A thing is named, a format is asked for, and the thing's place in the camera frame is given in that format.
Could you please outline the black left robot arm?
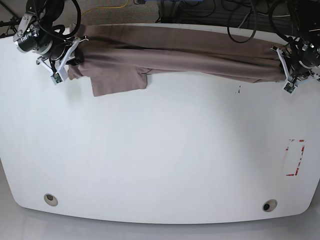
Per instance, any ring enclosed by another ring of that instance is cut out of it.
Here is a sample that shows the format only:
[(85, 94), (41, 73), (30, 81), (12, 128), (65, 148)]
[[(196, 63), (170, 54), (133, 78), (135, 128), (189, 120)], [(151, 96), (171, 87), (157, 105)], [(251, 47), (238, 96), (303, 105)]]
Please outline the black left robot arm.
[[(296, 36), (286, 36), (273, 23), (273, 13), (287, 6)], [(283, 90), (292, 94), (301, 83), (320, 80), (320, 2), (318, 0), (276, 0), (268, 11), (273, 31), (287, 44), (274, 48), (285, 74)]]

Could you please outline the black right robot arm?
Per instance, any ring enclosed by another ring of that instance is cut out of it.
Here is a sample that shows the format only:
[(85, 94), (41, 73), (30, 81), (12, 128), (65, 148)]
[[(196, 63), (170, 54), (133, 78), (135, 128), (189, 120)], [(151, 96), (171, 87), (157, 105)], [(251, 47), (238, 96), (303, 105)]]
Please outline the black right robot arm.
[(66, 27), (53, 25), (62, 14), (64, 0), (29, 0), (26, 12), (22, 16), (13, 42), (22, 53), (38, 54), (37, 65), (43, 66), (55, 85), (68, 78), (65, 66), (77, 66), (84, 62), (80, 43), (87, 41), (87, 36), (77, 37), (81, 25), (81, 9), (76, 0), (76, 24), (73, 30), (64, 34)]

